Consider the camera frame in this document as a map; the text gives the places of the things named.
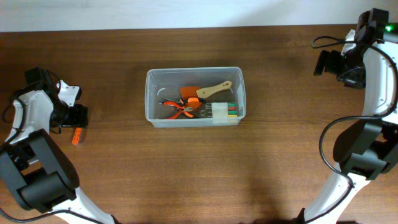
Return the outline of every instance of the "orange handle pliers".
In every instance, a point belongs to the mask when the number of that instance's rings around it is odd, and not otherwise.
[[[165,101],[165,102],[163,102],[163,105],[174,106],[175,108],[178,109],[178,113],[176,113],[175,115],[173,115],[173,116],[171,116],[169,118],[166,118],[166,119],[178,118],[178,116],[180,116],[180,114],[182,114],[182,113],[185,114],[189,118],[193,118],[194,117],[194,115],[189,113],[189,112],[192,111],[192,107],[191,106],[189,106],[189,107],[185,107],[184,105],[180,106],[179,104],[177,104],[176,102],[173,102],[173,101]]]

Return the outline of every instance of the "orange tool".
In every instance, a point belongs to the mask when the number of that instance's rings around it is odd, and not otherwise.
[[[80,143],[80,136],[81,136],[81,132],[82,132],[82,128],[76,128],[75,130],[75,135],[73,136],[72,139],[72,144],[74,144],[75,146],[79,145]]]
[[[180,114],[184,114],[185,116],[187,116],[187,117],[189,117],[189,118],[193,118],[193,115],[192,114],[190,114],[189,112],[190,111],[192,111],[192,108],[191,107],[186,107],[186,106],[180,106],[180,105],[178,105],[176,102],[173,102],[173,101],[165,101],[165,102],[163,102],[162,103],[163,105],[166,105],[166,106],[174,106],[175,108],[177,108],[178,109],[178,113],[176,113],[175,115],[173,115],[173,116],[171,116],[171,117],[169,117],[169,118],[166,118],[166,119],[175,119],[175,118],[178,118],[178,116],[180,116]]]
[[[231,81],[225,81],[217,86],[200,88],[199,86],[186,86],[180,88],[180,93],[183,99],[186,98],[202,98],[206,99],[209,96],[218,93],[222,90],[229,90],[232,86]],[[192,107],[192,109],[196,109],[201,105],[201,102],[188,102],[186,106]]]

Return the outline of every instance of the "wood grain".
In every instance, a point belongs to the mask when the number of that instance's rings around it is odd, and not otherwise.
[[[76,167],[81,188],[123,223],[251,223],[291,219],[318,195],[330,171],[318,155],[328,122],[360,114],[364,91],[335,77],[313,77],[318,35],[344,37],[354,26],[101,30],[0,34],[0,108],[37,65],[83,89],[85,141],[53,135]],[[153,68],[240,67],[247,115],[239,126],[155,129],[144,115],[146,73]],[[325,139],[326,154],[339,124]],[[10,126],[0,124],[5,139]],[[341,220],[398,220],[397,169],[350,203]],[[0,206],[19,208],[0,182]],[[9,223],[0,218],[0,223]],[[63,223],[57,217],[37,223]]]

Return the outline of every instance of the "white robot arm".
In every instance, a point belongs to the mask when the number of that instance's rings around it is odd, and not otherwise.
[[[49,137],[50,127],[88,124],[87,108],[75,104],[80,87],[59,80],[56,90],[50,74],[39,68],[25,73],[28,86],[14,96],[14,128],[0,150],[0,177],[26,210],[54,214],[68,223],[118,223],[83,193],[72,163]],[[39,161],[39,170],[20,173]]]
[[[393,42],[381,41],[382,38],[379,39],[375,31],[386,29],[387,20],[388,12],[386,11],[372,9],[365,12],[359,18],[357,31],[351,30],[346,40],[359,42],[362,38],[366,40],[363,41],[364,44],[382,50],[395,60],[398,57],[398,44],[395,37],[392,38]],[[397,163],[398,111],[394,105],[397,97],[397,74],[394,74],[396,65],[392,65],[379,52],[369,48],[358,50],[360,47],[362,46],[357,47],[352,43],[345,44],[340,56],[337,52],[330,54],[322,52],[323,55],[321,54],[317,66],[321,64],[320,67],[322,69],[325,67],[326,72],[337,75],[337,79],[345,82],[346,86],[364,88],[366,84],[363,116],[386,114],[391,109],[394,111],[379,120],[358,121],[339,136],[333,151],[336,161],[334,167],[351,177],[354,188],[348,193],[347,178],[332,172],[317,199],[308,208],[302,210],[296,219],[297,223],[335,224],[350,201],[363,187],[374,180],[378,174],[390,171]],[[325,61],[322,62],[321,57],[325,55],[326,59],[323,58]],[[363,64],[358,62],[349,64],[345,61],[355,61],[359,55],[363,59]],[[315,71],[316,75],[320,73],[322,73],[321,70]],[[384,135],[386,142],[381,143],[376,140],[380,134]]]

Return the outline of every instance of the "clear plastic bin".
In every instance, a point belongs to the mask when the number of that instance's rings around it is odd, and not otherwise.
[[[178,101],[181,99],[180,88],[199,86],[200,88],[215,86],[225,81],[231,81],[232,87],[207,98],[207,102],[227,102],[237,104],[235,118],[193,118],[188,119],[181,114],[178,119],[166,119],[177,113],[172,106],[164,106],[159,102],[162,97]],[[195,116],[203,109],[192,111]],[[246,115],[246,93],[242,70],[238,67],[220,68],[172,68],[153,69],[147,74],[145,89],[145,114],[155,128],[181,128],[204,126],[238,125]]]

